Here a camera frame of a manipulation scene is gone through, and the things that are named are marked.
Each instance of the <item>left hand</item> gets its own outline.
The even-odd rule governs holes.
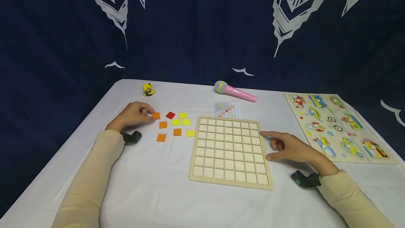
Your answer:
[[[133,126],[141,122],[154,122],[152,116],[147,116],[147,112],[156,111],[147,103],[132,102],[129,103],[120,114],[114,118],[105,129],[113,129],[121,132],[127,126]]]

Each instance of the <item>yellow tile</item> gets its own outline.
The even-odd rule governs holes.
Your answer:
[[[180,117],[180,119],[184,119],[184,118],[187,118],[187,115],[186,115],[186,113],[180,113],[179,114],[179,117]]]
[[[184,119],[181,122],[183,123],[183,126],[189,126],[190,125],[190,120],[189,119]]]
[[[173,126],[179,126],[180,125],[180,120],[179,119],[173,119],[172,120],[172,125]]]
[[[194,137],[195,136],[193,129],[187,130],[186,134],[187,134],[187,137]]]

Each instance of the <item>orange tile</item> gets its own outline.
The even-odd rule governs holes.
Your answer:
[[[174,129],[173,136],[178,137],[179,135],[181,135],[181,129]]]
[[[166,140],[166,134],[159,134],[157,135],[157,138],[158,142],[164,142]]]
[[[159,120],[160,119],[160,113],[152,113],[153,118]]]
[[[167,128],[167,121],[159,122],[159,129],[166,129]]]

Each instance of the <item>navy backdrop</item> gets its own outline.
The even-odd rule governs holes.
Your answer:
[[[403,0],[0,2],[0,216],[121,78],[338,93],[405,156]]]

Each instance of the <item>finger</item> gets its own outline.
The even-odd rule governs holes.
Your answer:
[[[149,110],[150,113],[156,113],[156,111],[148,104],[148,103],[143,103],[140,102],[139,103],[139,108],[146,108],[147,110]]]

